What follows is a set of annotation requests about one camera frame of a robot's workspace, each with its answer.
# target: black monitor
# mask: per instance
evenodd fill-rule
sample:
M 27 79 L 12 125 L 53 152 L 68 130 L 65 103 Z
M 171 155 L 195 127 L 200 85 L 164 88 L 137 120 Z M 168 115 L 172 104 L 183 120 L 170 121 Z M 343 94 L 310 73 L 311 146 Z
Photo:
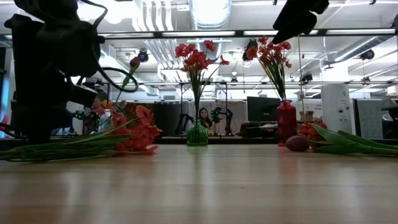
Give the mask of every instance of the black monitor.
M 249 121 L 278 121 L 279 98 L 248 96 Z

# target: ceiling light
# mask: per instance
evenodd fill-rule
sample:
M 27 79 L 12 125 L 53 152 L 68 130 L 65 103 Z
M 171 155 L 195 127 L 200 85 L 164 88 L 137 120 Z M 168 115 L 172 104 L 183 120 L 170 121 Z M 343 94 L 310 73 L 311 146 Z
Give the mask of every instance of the ceiling light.
M 187 43 L 203 43 L 205 40 L 195 39 L 187 40 Z M 232 43 L 232 40 L 212 40 L 214 43 Z
M 112 16 L 108 16 L 106 18 L 106 20 L 110 24 L 119 24 L 122 21 L 122 18 L 120 16 L 112 15 Z
M 341 29 L 341 30 L 328 30 L 326 34 L 394 34 L 394 29 Z
M 128 39 L 128 38 L 154 37 L 154 33 L 151 33 L 151 32 L 135 32 L 135 33 L 115 32 L 115 33 L 101 33 L 101 35 L 107 39 Z
M 243 35 L 276 35 L 277 30 L 250 30 L 243 31 Z
M 318 34 L 318 30 L 312 30 L 311 32 L 310 32 L 310 35 L 317 35 Z
M 232 36 L 235 31 L 197 31 L 197 32 L 164 32 L 163 37 L 211 37 Z

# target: glass vase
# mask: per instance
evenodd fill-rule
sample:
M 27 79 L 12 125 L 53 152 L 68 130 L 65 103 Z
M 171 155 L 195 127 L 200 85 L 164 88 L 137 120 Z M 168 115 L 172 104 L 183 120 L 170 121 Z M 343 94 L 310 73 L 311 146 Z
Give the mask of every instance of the glass vase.
M 208 135 L 207 129 L 203 127 L 199 120 L 196 120 L 189 128 L 187 133 L 187 145 L 188 146 L 207 146 Z
M 288 138 L 297 134 L 296 107 L 291 100 L 284 100 L 278 107 L 278 146 L 285 146 Z

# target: ceiling duct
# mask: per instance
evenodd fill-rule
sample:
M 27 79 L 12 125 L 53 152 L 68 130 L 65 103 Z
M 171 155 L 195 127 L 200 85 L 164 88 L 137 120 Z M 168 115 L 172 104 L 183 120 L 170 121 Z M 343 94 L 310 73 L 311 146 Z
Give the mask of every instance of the ceiling duct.
M 331 65 L 334 63 L 344 62 L 350 58 L 353 58 L 357 55 L 360 55 L 363 52 L 366 52 L 373 47 L 393 38 L 393 35 L 388 36 L 375 36 L 375 37 L 364 37 L 357 42 L 351 44 L 343 50 L 340 50 L 336 53 L 322 53 L 318 54 L 315 59 L 312 59 L 307 64 L 302 66 L 303 73 L 309 72 L 312 69 L 322 67 L 323 65 Z M 298 69 L 295 73 L 292 74 L 293 78 L 296 78 L 294 74 L 299 73 L 300 69 Z
M 344 62 L 350 58 L 353 58 L 361 53 L 372 49 L 373 47 L 393 38 L 393 35 L 388 36 L 375 36 L 375 37 L 364 37 L 354 44 L 346 47 L 343 50 L 335 53 L 332 57 L 333 60 L 325 61 L 324 65 L 331 65 L 334 63 Z
M 193 30 L 225 30 L 231 15 L 232 0 L 189 0 Z M 210 59 L 221 55 L 222 43 L 214 43 L 215 51 L 207 52 Z M 205 50 L 204 43 L 198 44 L 199 50 Z

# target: person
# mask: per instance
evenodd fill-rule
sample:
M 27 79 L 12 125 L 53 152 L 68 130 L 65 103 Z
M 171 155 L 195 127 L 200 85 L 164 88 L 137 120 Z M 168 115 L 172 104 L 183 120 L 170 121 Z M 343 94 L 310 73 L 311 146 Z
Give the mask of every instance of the person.
M 203 127 L 205 127 L 206 129 L 211 128 L 213 125 L 213 122 L 211 122 L 209 118 L 209 112 L 206 108 L 202 108 L 199 110 L 199 120 L 201 122 L 201 125 L 203 125 Z

